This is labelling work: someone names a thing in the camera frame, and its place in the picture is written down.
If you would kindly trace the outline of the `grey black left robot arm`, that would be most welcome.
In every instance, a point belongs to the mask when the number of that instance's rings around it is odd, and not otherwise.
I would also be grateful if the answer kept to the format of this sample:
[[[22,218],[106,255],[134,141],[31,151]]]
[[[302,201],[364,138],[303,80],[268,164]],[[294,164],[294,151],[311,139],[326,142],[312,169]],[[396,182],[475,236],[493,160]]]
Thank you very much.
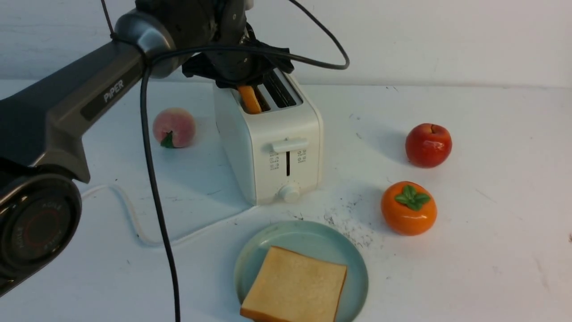
[[[246,20],[247,0],[137,0],[112,40],[1,100],[1,294],[53,261],[77,230],[82,202],[74,181],[90,173],[83,135],[139,80],[152,59],[208,45],[215,51],[168,58],[151,77],[178,67],[221,88],[259,85],[268,73],[294,70],[288,49],[259,42]]]

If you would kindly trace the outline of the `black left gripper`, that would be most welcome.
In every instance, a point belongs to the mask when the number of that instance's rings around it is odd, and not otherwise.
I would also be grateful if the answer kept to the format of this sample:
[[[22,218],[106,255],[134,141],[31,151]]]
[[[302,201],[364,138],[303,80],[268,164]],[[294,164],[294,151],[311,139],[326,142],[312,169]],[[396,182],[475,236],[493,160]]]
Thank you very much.
[[[231,26],[221,35],[215,23],[203,27],[203,31],[212,38],[207,45],[235,45],[246,48],[271,49],[278,53],[289,53],[288,48],[272,47],[259,41],[249,23],[243,27]],[[261,85],[266,76],[278,69],[292,73],[294,66],[288,58],[268,57],[243,51],[206,51],[193,55],[182,64],[185,77],[204,77],[214,80],[219,88],[236,88],[241,85]]]

